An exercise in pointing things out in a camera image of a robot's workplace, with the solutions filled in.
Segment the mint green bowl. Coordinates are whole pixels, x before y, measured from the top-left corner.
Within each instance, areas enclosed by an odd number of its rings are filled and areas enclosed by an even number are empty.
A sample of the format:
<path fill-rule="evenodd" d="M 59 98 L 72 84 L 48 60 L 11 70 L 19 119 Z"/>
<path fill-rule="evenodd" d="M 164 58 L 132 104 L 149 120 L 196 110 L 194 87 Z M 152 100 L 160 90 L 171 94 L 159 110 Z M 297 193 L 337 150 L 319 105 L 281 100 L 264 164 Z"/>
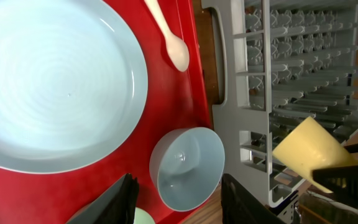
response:
<path fill-rule="evenodd" d="M 136 207 L 133 224 L 155 224 L 155 221 L 145 210 Z"/>

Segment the yellow plastic cup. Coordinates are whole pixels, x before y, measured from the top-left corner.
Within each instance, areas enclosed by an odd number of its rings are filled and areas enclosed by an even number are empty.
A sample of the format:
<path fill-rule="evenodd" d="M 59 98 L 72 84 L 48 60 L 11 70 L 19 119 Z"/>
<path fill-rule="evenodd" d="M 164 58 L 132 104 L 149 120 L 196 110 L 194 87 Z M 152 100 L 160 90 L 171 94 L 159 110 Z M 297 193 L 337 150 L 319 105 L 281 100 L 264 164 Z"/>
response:
<path fill-rule="evenodd" d="M 313 180 L 316 169 L 358 165 L 355 159 L 312 117 L 302 121 L 273 150 L 273 156 L 321 191 L 331 191 Z"/>

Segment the light blue bowl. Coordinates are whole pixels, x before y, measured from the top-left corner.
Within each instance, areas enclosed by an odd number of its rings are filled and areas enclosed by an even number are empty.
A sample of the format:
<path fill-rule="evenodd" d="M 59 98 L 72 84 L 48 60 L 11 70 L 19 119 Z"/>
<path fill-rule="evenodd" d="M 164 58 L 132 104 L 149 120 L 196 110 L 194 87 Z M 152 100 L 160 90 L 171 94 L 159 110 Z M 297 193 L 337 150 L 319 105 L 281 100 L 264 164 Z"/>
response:
<path fill-rule="evenodd" d="M 209 128 L 175 129 L 155 145 L 149 173 L 161 201 L 177 212 L 199 207 L 221 180 L 225 151 Z"/>

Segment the white plastic spoon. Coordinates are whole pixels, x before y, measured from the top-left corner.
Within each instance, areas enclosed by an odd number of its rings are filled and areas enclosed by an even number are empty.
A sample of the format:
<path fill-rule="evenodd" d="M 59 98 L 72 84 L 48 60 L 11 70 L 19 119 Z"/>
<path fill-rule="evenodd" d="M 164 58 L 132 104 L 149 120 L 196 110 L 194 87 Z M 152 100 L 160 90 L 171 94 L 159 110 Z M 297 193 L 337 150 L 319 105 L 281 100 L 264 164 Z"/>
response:
<path fill-rule="evenodd" d="M 157 0 L 145 0 L 145 4 L 161 30 L 168 56 L 173 65 L 180 72 L 186 71 L 190 64 L 190 53 L 187 45 L 170 30 Z"/>

